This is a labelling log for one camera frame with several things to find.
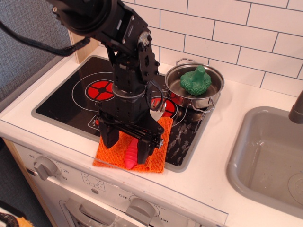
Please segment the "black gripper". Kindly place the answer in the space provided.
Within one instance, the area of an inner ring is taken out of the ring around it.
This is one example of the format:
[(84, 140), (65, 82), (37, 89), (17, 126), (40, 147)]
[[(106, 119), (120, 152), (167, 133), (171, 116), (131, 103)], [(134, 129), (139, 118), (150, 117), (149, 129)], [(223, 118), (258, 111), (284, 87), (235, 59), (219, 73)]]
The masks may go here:
[(155, 148), (163, 145), (164, 128), (155, 121), (150, 110), (158, 110), (163, 104), (164, 94), (160, 103), (152, 107), (152, 91), (143, 91), (136, 96), (118, 96), (110, 100), (99, 100), (98, 109), (99, 131), (106, 148), (113, 147), (119, 140), (122, 131), (137, 138), (137, 163), (145, 164), (148, 156)]

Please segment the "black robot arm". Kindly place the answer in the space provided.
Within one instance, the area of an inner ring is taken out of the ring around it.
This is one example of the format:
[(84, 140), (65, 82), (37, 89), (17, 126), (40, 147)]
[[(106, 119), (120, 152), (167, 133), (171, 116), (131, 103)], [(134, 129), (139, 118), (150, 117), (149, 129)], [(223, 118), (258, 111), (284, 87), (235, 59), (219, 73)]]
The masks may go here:
[(100, 41), (113, 67), (113, 99), (98, 101), (104, 145), (114, 146), (119, 133), (138, 139), (137, 161), (144, 164), (162, 143), (164, 128), (150, 114), (159, 63), (152, 52), (147, 23), (119, 0), (53, 0), (53, 12), (73, 33)]

